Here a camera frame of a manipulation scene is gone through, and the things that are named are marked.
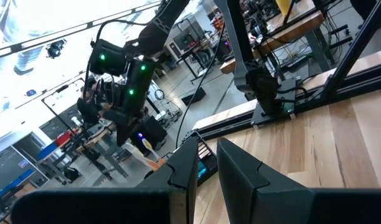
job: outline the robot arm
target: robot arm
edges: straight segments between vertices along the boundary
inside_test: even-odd
[[[144,104],[154,69],[161,67],[152,56],[162,50],[171,27],[188,2],[189,0],[170,0],[165,3],[139,37],[127,42],[124,47],[115,46],[103,39],[92,42],[89,72],[123,76],[126,80],[125,85],[115,85],[112,88],[113,106],[103,114],[116,124],[119,146],[125,143],[145,114]],[[125,21],[107,21],[101,28],[109,22]]]

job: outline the concrete floor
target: concrete floor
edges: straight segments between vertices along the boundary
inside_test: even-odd
[[[348,24],[351,35],[355,37],[357,26],[362,23],[362,19],[354,11],[354,9],[350,7],[349,0],[342,1],[336,7],[331,9],[330,13],[333,16],[334,22],[338,27]],[[322,32],[327,34],[327,30],[324,27],[322,27]],[[340,32],[340,35],[341,37],[345,36],[343,32]],[[301,49],[303,45],[304,43],[299,41],[293,45],[290,45],[288,49],[292,50],[292,52],[296,52]],[[341,51],[338,50],[334,57],[341,60],[344,58],[348,49],[348,44],[344,44],[342,46],[342,54],[340,55],[339,53]],[[373,39],[369,42],[361,57],[372,54],[379,50],[381,50],[381,29],[377,31]],[[277,50],[276,54],[280,60],[285,59],[288,55],[286,52],[284,52],[283,49]],[[192,66],[194,68],[198,67],[196,63],[192,64]],[[319,66],[312,59],[309,60],[309,65],[306,64],[300,66],[296,72],[287,73],[286,76],[305,76],[307,73],[310,75],[320,73]],[[185,111],[186,106],[182,103],[181,96],[186,94],[191,89],[195,88],[200,82],[200,79],[196,80],[194,81],[193,85],[191,84],[192,78],[193,76],[191,75],[190,71],[186,68],[185,65],[182,64],[181,66],[175,68],[173,71],[169,72],[167,76],[157,80],[156,83],[165,92],[166,98],[168,100],[173,101],[183,111]],[[184,124],[181,128],[181,134],[179,135],[180,140],[184,137],[186,132],[192,129],[196,121],[246,102],[243,94],[240,93],[233,85],[233,75],[222,74],[219,70],[219,66],[214,67],[214,70],[204,80],[202,87],[207,95],[201,101],[194,103],[190,107],[184,120]],[[178,122],[174,123],[167,130],[167,143],[162,147],[160,151],[158,151],[160,156],[175,150],[175,139],[180,122],[181,121],[179,120]],[[79,158],[73,166],[78,168],[79,171],[84,174],[84,176],[76,180],[73,184],[66,185],[66,187],[133,187],[142,181],[145,173],[147,173],[149,170],[135,158],[130,157],[122,163],[122,166],[129,174],[129,177],[124,179],[117,172],[114,172],[112,176],[115,180],[107,181],[103,180],[101,174],[95,169],[95,167],[90,165],[85,158]],[[51,180],[46,185],[46,187],[61,186],[62,185],[54,180]]]

